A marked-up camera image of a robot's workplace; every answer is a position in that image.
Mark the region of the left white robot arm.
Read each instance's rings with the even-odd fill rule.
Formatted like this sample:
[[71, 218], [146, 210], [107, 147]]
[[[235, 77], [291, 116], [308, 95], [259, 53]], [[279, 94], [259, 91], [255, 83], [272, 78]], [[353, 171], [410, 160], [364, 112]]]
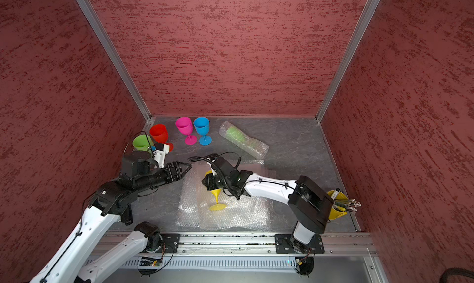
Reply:
[[152, 154], [144, 151], [124, 155], [118, 178], [103, 184], [91, 196], [75, 229], [32, 282], [101, 283], [142, 251], [163, 255], [166, 244], [160, 229], [150, 222], [142, 222], [94, 263], [85, 264], [114, 223], [133, 223], [132, 203], [145, 191], [155, 192], [163, 185], [177, 182], [190, 170], [189, 163], [177, 161], [161, 166]]

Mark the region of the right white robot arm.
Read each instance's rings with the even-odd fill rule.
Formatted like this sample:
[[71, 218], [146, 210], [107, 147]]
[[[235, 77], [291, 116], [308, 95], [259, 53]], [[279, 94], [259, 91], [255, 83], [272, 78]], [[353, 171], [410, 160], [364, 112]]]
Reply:
[[206, 162], [211, 168], [211, 173], [202, 180], [208, 191], [225, 189], [237, 200], [260, 197], [289, 206], [297, 219], [292, 233], [294, 245], [309, 246], [315, 235], [325, 232], [334, 201], [309, 177], [300, 176], [296, 180], [267, 178], [239, 170], [237, 164], [230, 164], [218, 154], [197, 160]]

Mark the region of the yellow glass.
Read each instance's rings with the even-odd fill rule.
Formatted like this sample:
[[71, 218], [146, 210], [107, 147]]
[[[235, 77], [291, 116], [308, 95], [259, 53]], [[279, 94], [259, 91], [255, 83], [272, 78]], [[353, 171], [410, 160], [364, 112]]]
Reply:
[[218, 188], [215, 183], [215, 175], [212, 171], [208, 171], [206, 176], [203, 180], [203, 184], [205, 185], [207, 191], [209, 191], [216, 201], [216, 203], [209, 207], [210, 211], [222, 211], [226, 209], [227, 205], [224, 203], [220, 203], [219, 197], [222, 189]]

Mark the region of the light green glass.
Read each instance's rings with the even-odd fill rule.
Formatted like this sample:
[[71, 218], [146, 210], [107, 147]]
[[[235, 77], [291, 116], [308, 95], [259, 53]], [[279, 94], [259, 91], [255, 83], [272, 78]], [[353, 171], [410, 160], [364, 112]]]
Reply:
[[228, 121], [220, 126], [219, 134], [257, 160], [263, 160], [269, 151], [269, 146], [266, 143], [249, 137]]

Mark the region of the red wine glass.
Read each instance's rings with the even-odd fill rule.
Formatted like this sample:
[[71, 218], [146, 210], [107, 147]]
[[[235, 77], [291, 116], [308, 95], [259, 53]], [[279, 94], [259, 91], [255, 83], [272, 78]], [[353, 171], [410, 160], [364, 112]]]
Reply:
[[168, 145], [170, 151], [174, 149], [174, 145], [171, 142], [169, 142], [169, 133], [165, 125], [163, 124], [154, 125], [153, 127], [150, 128], [149, 134], [154, 139], [155, 142]]

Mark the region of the pink glass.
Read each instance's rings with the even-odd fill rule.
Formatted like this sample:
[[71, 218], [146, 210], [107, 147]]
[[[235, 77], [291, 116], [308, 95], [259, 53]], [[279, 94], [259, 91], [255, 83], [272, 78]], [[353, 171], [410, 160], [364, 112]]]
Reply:
[[189, 117], [181, 117], [175, 122], [176, 128], [183, 134], [185, 138], [186, 145], [194, 145], [197, 142], [197, 137], [192, 135], [193, 133], [193, 124]]

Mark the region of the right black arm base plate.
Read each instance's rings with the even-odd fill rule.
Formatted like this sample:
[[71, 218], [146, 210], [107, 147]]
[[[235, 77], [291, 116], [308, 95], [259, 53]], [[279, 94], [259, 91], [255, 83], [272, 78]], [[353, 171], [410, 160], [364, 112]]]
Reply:
[[325, 253], [321, 235], [313, 235], [308, 244], [296, 240], [291, 234], [275, 234], [275, 249], [278, 254], [322, 254]]

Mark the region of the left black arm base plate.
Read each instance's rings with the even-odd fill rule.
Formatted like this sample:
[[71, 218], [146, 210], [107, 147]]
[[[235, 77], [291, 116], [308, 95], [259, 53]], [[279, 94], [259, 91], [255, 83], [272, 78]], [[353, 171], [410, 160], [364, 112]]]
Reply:
[[177, 253], [180, 244], [180, 234], [154, 234], [149, 238], [149, 253]]

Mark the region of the blue glass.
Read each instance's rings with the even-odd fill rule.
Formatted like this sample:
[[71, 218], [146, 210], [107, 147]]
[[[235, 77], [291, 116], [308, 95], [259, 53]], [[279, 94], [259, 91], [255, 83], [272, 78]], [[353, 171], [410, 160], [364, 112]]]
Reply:
[[210, 130], [210, 121], [206, 117], [198, 117], [194, 120], [193, 125], [196, 132], [201, 136], [199, 143], [203, 146], [210, 145], [212, 138], [208, 135]]

